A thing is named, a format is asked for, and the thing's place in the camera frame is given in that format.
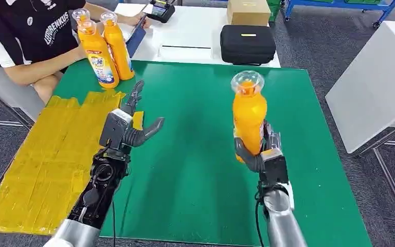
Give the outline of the person's left hand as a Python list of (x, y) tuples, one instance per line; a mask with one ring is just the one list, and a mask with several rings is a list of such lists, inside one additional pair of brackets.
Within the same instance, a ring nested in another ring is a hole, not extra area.
[(139, 13), (135, 16), (131, 16), (127, 20), (127, 24), (130, 26), (141, 26), (144, 29), (147, 29), (151, 26), (150, 20), (147, 17), (146, 13)]

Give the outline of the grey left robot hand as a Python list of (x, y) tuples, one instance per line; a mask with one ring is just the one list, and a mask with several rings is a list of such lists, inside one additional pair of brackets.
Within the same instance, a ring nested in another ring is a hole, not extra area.
[(130, 126), (125, 130), (122, 138), (122, 142), (130, 147), (141, 146), (145, 141), (155, 135), (163, 127), (163, 124), (165, 122), (164, 117), (158, 117), (154, 121), (154, 123), (152, 123), (147, 128), (137, 130), (133, 127), (133, 116), (136, 112), (137, 103), (141, 100), (140, 93), (144, 87), (144, 84), (144, 80), (137, 81), (133, 89), (131, 90), (125, 105), (120, 107), (121, 110), (131, 116)]

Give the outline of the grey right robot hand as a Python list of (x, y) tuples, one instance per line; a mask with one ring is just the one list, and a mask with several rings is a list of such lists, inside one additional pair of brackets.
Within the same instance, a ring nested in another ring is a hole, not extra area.
[(253, 172), (264, 172), (266, 162), (283, 156), (280, 134), (273, 131), (267, 120), (263, 122), (262, 131), (262, 140), (256, 154), (253, 154), (252, 150), (246, 147), (245, 142), (240, 137), (234, 137), (236, 155)]

